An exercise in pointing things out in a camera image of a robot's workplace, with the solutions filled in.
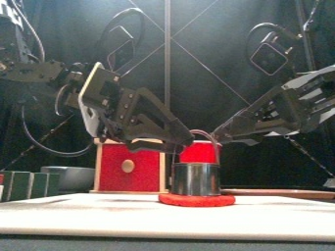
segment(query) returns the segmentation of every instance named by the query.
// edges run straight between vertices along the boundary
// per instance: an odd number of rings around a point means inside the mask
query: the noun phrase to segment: cable
[[[312,9],[311,9],[311,12],[309,12],[309,16],[308,16],[308,19],[303,25],[303,31],[304,32],[309,32],[309,26],[312,25],[313,23],[313,16],[315,16],[315,13],[316,13],[316,10],[317,10],[317,7],[319,7],[319,4],[321,3],[323,0],[315,0],[313,2],[313,6],[312,6]]]
[[[138,16],[140,18],[140,34],[138,37],[136,39],[134,42],[134,49],[140,46],[141,42],[142,42],[142,38],[144,38],[144,32],[145,32],[145,23],[144,23],[144,13],[138,8],[128,8],[124,11],[118,12],[110,19],[109,23],[106,24],[101,35],[100,35],[100,39],[96,43],[96,54],[93,55],[93,61],[98,61],[100,60],[100,56],[101,54],[104,54],[104,52],[101,51],[102,49],[102,42],[106,40],[106,36],[108,33],[112,31],[112,29],[114,28],[116,24],[125,18],[129,17],[132,15]]]
[[[140,27],[140,36],[137,38],[137,41],[134,43],[134,47],[137,48],[141,44],[142,41],[142,37],[144,37],[144,31],[145,31],[145,23],[144,23],[144,13],[138,8],[129,8],[121,12],[118,12],[110,19],[108,25],[105,26],[101,35],[100,35],[100,42],[102,42],[102,40],[105,39],[109,31],[112,30],[112,28],[114,27],[114,25],[128,16],[130,15],[137,15],[140,17],[140,23],[141,23],[141,27]]]
[[[77,152],[58,152],[52,150],[50,148],[45,147],[44,145],[41,145],[33,138],[28,126],[26,126],[26,119],[25,119],[25,105],[22,104],[21,107],[21,122],[22,122],[22,128],[24,128],[24,133],[28,137],[28,139],[30,140],[32,144],[41,149],[42,151],[45,151],[46,153],[58,156],[58,157],[64,157],[64,158],[73,158],[73,157],[78,157],[84,154],[86,154],[93,146],[93,141],[90,141],[89,145],[86,146],[85,149],[77,151]]]
[[[28,26],[28,29],[30,30],[30,33],[33,35],[33,38],[34,38],[36,44],[37,44],[38,60],[41,62],[44,62],[44,48],[42,48],[42,44],[40,42],[40,39],[37,37],[37,34],[36,34],[34,30],[33,30],[33,27],[32,27],[32,25],[30,25],[30,23],[29,23],[25,15],[22,14],[20,8],[17,7],[16,0],[10,0],[10,2],[12,2],[12,5],[13,5],[13,7],[14,7],[14,9],[16,9],[16,11],[17,11],[20,17],[21,17],[21,19],[24,20],[24,22],[25,22],[25,24]]]

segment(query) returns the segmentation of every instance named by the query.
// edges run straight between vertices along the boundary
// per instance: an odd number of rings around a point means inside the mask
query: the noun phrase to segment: white table
[[[28,236],[29,240],[57,236],[58,241],[81,236],[81,240],[113,238],[113,243],[116,239],[197,244],[211,240],[217,245],[299,243],[313,248],[312,242],[317,250],[335,250],[335,204],[275,196],[237,196],[228,207],[184,208],[164,205],[157,198],[153,194],[92,193],[2,203],[0,232],[10,236],[1,241],[13,236]],[[320,249],[320,243],[329,249]]]

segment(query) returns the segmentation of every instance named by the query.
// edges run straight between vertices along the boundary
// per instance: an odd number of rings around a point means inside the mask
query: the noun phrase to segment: metal rod
[[[315,61],[313,61],[313,57],[312,57],[309,37],[308,37],[308,33],[303,29],[303,25],[305,23],[305,16],[304,16],[304,11],[303,11],[301,0],[296,0],[296,10],[297,10],[297,16],[299,16],[299,25],[300,25],[300,32],[301,32],[301,43],[303,43],[307,67],[308,67],[309,71],[315,71],[316,66],[315,66]]]
[[[171,74],[171,3],[169,0],[165,0],[165,106],[169,109],[169,97],[171,97],[171,83],[169,83],[169,74]]]

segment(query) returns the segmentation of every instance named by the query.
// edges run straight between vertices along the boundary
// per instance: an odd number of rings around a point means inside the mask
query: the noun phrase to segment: red box
[[[130,153],[122,143],[112,140],[94,143],[98,149],[93,192],[167,191],[164,153],[147,150]]]

